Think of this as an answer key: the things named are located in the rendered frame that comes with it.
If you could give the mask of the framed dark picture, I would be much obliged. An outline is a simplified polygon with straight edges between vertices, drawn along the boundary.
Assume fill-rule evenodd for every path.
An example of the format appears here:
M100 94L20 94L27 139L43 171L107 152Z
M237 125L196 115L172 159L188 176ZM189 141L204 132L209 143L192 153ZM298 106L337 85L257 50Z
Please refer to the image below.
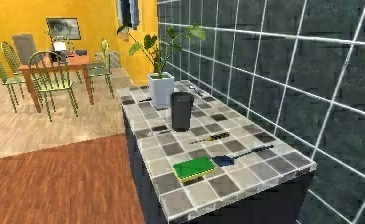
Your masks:
M76 18L47 18L48 33L51 37L64 36L70 40L80 40L80 29Z

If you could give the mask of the brown wooden dining table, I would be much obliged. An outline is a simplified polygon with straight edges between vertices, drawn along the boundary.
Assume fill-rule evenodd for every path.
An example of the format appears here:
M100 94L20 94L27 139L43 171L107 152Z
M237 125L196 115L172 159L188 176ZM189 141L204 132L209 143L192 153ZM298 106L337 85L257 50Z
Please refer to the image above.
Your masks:
M60 68L68 68L70 71L73 70L81 70L84 78L84 83L87 89L89 102L91 105L94 104L94 98L92 93L92 88L88 76L88 69L87 66L89 65L89 56L83 55L78 56L74 54L72 57L68 58L66 60L65 64L62 64L60 62L55 62L54 64L51 64L50 58L48 56L45 57L43 62L40 62L40 65L44 65L49 72L57 72ZM33 100L35 109L38 113L41 112L41 106L37 97L37 94L34 89L34 85L32 82L32 76L31 74L38 72L38 69L36 67L33 67L32 69L29 69L28 65L21 65L19 67L19 70L22 72L22 75L26 81L27 89L30 93L30 96Z

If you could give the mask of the grey upholstered chair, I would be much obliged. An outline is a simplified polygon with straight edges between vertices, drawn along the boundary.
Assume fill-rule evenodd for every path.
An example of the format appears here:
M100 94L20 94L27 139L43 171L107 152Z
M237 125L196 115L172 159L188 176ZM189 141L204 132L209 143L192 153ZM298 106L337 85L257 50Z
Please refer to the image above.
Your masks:
M30 57L37 52L37 48L31 34L19 34L12 36L20 63L27 65Z

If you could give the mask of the hanging blue and white clothes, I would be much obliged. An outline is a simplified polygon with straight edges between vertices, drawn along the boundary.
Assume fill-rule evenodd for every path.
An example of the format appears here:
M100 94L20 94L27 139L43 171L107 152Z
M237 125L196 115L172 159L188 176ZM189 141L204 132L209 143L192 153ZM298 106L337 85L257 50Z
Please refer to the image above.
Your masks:
M119 24L136 30L139 25L138 0L117 0L116 7Z

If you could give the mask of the house plant in white pot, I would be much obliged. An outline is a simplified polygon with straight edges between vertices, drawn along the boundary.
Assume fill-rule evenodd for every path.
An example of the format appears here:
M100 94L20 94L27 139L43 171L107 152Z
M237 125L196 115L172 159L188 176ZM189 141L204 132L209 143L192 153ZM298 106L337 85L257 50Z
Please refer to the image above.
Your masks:
M151 103L156 109L169 107L170 96L174 92L175 78L165 71L166 64L175 52L182 50L184 40L198 39L205 41L205 31L197 24L188 25L179 33L176 33L173 28L168 28L167 36L169 40L166 44L169 48L167 50L161 49L159 46L161 40L157 35L146 35L142 42L136 40L130 33L127 33L127 35L134 40L128 54L132 56L136 52L142 51L153 66L153 72L147 75Z

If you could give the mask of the green metal chair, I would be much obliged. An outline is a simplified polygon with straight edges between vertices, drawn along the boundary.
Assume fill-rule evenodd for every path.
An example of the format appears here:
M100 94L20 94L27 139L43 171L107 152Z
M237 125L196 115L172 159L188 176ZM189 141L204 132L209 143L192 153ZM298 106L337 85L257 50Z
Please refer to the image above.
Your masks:
M110 79L110 75L111 75L110 62L111 62L111 59L110 59L110 52L109 52L109 44L108 44L108 41L105 38L103 38L101 40L101 50L102 50L102 63L94 63L94 64L89 64L87 66L88 80L90 81L91 90L95 91L93 78L103 76L105 78L106 84L109 87L109 91L110 91L111 95L114 95L113 88L112 88L112 83L111 83L111 79Z
M23 74L19 70L20 61L13 47L8 42L3 41L1 43L1 50L6 62L8 63L10 69L13 72L13 76L17 78L19 81L23 81L24 80Z
M0 61L0 80L1 84L7 87L12 107L14 112L17 112L16 106L19 104L14 86L18 85L19 87L22 87L22 84L25 83L25 79L22 76L13 76L9 77Z
M53 51L38 51L29 61L28 68L33 85L41 104L45 104L49 120L52 120L50 109L56 110L53 93L66 91L69 95L75 116L78 116L78 104L73 92L74 81L70 78L68 63Z

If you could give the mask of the black cylindrical container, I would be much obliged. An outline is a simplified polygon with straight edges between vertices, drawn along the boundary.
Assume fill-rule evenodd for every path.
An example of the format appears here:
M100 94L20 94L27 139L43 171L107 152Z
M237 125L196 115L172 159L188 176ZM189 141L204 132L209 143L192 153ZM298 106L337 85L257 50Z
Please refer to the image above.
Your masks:
M194 96L188 92L174 92L170 98L172 129L176 132L188 131Z

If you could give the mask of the yellow and black screwdriver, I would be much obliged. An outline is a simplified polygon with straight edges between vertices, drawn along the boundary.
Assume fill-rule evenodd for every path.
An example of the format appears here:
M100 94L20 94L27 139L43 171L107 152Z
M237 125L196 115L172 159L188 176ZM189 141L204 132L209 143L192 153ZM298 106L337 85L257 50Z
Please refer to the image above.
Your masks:
M199 143L199 142L215 141L215 140L227 138L229 136L230 136L230 132L222 132L222 133L210 135L210 136L208 136L204 139L201 139L201 140L190 142L189 144L195 144L195 143Z

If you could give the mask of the green and yellow sponge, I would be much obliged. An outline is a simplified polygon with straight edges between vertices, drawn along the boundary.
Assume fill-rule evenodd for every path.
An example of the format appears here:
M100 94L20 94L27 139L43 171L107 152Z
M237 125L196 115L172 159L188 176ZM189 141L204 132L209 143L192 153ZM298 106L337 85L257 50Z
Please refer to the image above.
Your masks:
M197 157L173 165L174 174L181 182L195 179L214 169L213 162L207 156Z

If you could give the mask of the dark blue spatula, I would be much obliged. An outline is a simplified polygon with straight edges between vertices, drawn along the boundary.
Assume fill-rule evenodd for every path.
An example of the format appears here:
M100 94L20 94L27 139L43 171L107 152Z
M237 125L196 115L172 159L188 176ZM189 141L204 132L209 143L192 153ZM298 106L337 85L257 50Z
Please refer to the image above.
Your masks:
M254 153L254 152L260 152L266 149L270 149L273 148L273 145L269 145L269 146L261 146L261 147L257 147L257 148L253 148L248 152L242 153L240 155L234 156L234 157L230 157L227 155L222 155L222 156L215 156L212 158L212 161L218 166L218 167L225 167L225 166L231 166L235 164L235 160L246 156L248 154Z

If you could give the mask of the grey tiled kitchen counter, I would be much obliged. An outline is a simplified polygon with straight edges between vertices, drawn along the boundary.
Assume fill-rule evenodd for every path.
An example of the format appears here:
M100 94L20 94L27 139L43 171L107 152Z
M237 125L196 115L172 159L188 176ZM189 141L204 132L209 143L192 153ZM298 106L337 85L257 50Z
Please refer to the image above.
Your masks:
M175 90L194 96L186 132L148 87L118 92L145 224L296 224L316 162L191 82Z

